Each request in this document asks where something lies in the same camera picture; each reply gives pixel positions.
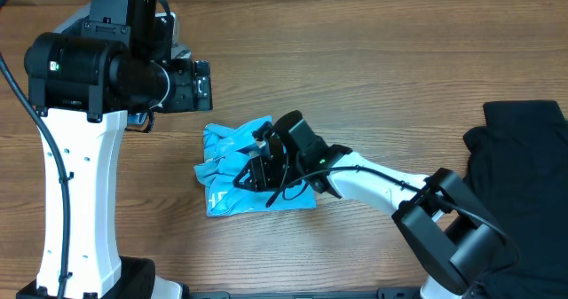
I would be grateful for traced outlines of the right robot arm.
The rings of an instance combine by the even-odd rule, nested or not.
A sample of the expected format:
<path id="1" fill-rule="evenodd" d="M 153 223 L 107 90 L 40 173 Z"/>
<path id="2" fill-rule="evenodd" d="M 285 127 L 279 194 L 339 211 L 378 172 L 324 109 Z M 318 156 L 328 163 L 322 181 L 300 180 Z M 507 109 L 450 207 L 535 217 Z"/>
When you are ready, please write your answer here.
<path id="1" fill-rule="evenodd" d="M 307 184 L 390 216 L 429 275 L 415 298 L 465 298 L 482 279 L 509 269 L 495 259 L 515 242 L 457 173 L 405 173 L 347 146 L 330 146 L 299 111 L 265 122 L 252 136 L 260 152 L 233 180 L 235 187 L 271 193 L 270 207 L 288 188 Z"/>

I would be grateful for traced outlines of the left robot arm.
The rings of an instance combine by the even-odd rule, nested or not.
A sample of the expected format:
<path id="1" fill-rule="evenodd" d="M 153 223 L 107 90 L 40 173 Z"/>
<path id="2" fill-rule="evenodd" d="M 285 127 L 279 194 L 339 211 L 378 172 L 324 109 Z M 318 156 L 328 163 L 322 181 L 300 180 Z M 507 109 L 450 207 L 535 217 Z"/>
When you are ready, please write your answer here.
<path id="1" fill-rule="evenodd" d="M 117 164 L 131 116 L 209 111 L 210 66 L 178 44 L 166 0 L 91 0 L 86 16 L 39 35 L 18 98 L 40 131 L 45 238 L 21 298 L 186 298 L 149 259 L 121 256 Z"/>

